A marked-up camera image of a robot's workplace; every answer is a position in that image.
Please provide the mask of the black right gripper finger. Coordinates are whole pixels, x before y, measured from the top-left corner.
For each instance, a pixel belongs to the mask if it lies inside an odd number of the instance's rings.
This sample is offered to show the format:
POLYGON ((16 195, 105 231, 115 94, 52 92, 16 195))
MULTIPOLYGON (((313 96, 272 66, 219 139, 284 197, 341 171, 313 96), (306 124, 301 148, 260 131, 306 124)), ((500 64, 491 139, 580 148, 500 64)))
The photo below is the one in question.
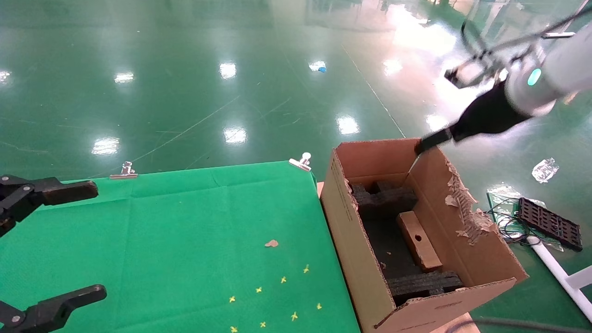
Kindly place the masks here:
POLYGON ((426 137, 421 138, 415 148, 414 151, 416 155, 421 155, 423 152, 431 150, 432 148, 441 145, 442 143, 446 143, 452 139, 452 135, 450 129, 442 129, 436 131, 435 133, 429 134, 426 137))

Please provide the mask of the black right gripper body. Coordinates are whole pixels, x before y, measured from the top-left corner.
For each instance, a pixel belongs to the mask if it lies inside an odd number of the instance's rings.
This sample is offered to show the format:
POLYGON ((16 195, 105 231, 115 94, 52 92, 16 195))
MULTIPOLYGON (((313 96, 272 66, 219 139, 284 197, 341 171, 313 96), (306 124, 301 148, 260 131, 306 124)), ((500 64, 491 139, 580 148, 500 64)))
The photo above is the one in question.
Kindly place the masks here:
POLYGON ((506 97, 506 83, 495 84, 489 91, 476 97, 451 126, 456 142, 479 134, 501 134, 530 119, 512 106, 506 97))

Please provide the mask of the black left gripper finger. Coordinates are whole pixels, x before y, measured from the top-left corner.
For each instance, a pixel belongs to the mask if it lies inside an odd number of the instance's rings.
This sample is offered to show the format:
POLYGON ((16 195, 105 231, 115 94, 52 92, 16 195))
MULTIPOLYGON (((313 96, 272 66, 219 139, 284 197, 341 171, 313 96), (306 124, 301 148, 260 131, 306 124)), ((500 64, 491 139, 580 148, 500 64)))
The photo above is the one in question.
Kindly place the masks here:
POLYGON ((57 206, 97 196, 97 184, 89 180, 65 184, 55 177, 31 180, 2 175, 0 236, 6 235, 40 206, 57 206))
POLYGON ((100 302, 106 298, 101 284, 88 286, 38 302, 21 311, 6 302, 0 302, 2 333, 50 333, 66 325, 77 308, 100 302))

